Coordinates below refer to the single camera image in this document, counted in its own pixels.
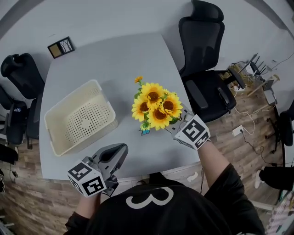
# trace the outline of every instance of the cream laundry basket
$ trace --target cream laundry basket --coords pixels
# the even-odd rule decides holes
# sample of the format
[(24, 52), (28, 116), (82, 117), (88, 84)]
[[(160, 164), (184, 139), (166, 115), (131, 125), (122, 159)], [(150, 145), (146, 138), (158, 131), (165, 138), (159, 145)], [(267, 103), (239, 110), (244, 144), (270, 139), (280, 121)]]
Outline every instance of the cream laundry basket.
[(77, 153), (118, 126), (115, 112), (96, 80), (90, 80), (45, 114), (56, 156)]

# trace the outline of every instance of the shoe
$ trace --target shoe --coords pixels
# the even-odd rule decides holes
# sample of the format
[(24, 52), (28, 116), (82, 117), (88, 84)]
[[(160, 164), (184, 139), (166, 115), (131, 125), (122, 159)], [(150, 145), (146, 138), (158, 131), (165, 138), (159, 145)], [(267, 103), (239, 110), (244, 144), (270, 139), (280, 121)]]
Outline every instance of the shoe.
[(258, 170), (256, 172), (256, 176), (255, 176), (255, 182), (254, 182), (254, 188), (258, 189), (259, 188), (259, 185), (261, 183), (264, 183), (264, 181), (261, 180), (261, 178), (259, 177), (259, 173), (261, 172), (261, 170)]

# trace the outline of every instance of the wooden floor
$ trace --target wooden floor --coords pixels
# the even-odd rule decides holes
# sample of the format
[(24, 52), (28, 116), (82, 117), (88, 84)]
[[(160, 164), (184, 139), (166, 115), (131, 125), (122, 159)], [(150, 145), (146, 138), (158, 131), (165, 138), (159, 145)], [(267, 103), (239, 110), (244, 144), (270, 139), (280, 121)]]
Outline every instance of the wooden floor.
[[(237, 94), (237, 110), (249, 113), (266, 104), (261, 92), (259, 95), (252, 95), (245, 99), (245, 94)], [(274, 111), (258, 112), (252, 115), (255, 121), (253, 135), (245, 134), (246, 140), (256, 146), (259, 152), (264, 146), (263, 157), (267, 162), (282, 163), (282, 148), (279, 145), (278, 151), (271, 154), (274, 148), (274, 138), (265, 139), (265, 135), (273, 132), (267, 118), (275, 120)], [(259, 189), (254, 188), (256, 170), (266, 166), (262, 158), (244, 142), (240, 134), (233, 137), (232, 130), (243, 125), (249, 132), (253, 131), (253, 122), (246, 114), (238, 114), (232, 110), (222, 118), (210, 122), (208, 127), (211, 133), (211, 140), (224, 156), (234, 165), (241, 176), (245, 186), (246, 195), (249, 199), (264, 203), (274, 204), (277, 201), (278, 190), (262, 184)], [(10, 169), (10, 164), (0, 163), (0, 168)], [(191, 166), (181, 167), (164, 172), (164, 175), (177, 180), (188, 187), (200, 191), (201, 185), (201, 164), (198, 162)], [(3, 170), (6, 180), (6, 193), (0, 196), (0, 205), (5, 209), (9, 218), (7, 222), (15, 223), (13, 230), (16, 234), (63, 234), (66, 230), (65, 223), (74, 211), (78, 201), (79, 193), (73, 188), (69, 181), (49, 180), (42, 178), (39, 144), (33, 144), (33, 150), (27, 150), (26, 145), (19, 146), (19, 161), (11, 168), (16, 171), (19, 178), (15, 183), (11, 182), (9, 171)], [(189, 176), (198, 174), (195, 180), (189, 182)], [(116, 194), (123, 192), (136, 185), (140, 179), (147, 176), (120, 179)], [(208, 190), (204, 180), (203, 193)], [(268, 215), (264, 211), (258, 211), (263, 223), (267, 223)]]

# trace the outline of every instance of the desk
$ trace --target desk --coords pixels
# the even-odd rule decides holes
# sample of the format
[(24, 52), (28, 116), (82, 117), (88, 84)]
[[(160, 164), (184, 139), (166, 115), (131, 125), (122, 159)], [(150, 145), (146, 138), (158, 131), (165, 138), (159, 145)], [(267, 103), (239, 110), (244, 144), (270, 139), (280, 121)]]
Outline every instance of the desk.
[[(158, 82), (177, 92), (190, 107), (175, 63), (160, 34), (137, 34), (93, 43), (55, 59), (48, 72), (40, 118), (40, 158), (42, 174), (48, 179), (68, 179), (66, 172), (77, 159), (92, 156), (98, 149), (126, 143), (129, 154), (116, 173), (118, 178), (146, 175), (199, 161), (198, 153), (176, 140), (166, 130), (141, 136), (140, 123), (132, 118), (132, 104), (138, 85)], [(44, 125), (45, 113), (70, 92), (96, 79), (116, 112), (119, 126), (77, 154), (56, 157)]]

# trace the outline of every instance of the person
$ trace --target person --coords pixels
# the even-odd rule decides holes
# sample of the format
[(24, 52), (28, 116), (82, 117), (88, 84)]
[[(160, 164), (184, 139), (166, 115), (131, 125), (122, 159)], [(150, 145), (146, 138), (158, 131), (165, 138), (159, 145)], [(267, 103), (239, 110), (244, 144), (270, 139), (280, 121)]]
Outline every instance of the person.
[(256, 172), (254, 187), (264, 182), (274, 189), (292, 191), (294, 167), (263, 167)]
[(151, 174), (149, 184), (102, 204), (100, 195), (82, 196), (65, 234), (265, 234), (234, 167), (209, 141), (198, 154), (209, 186), (205, 196), (161, 173)]

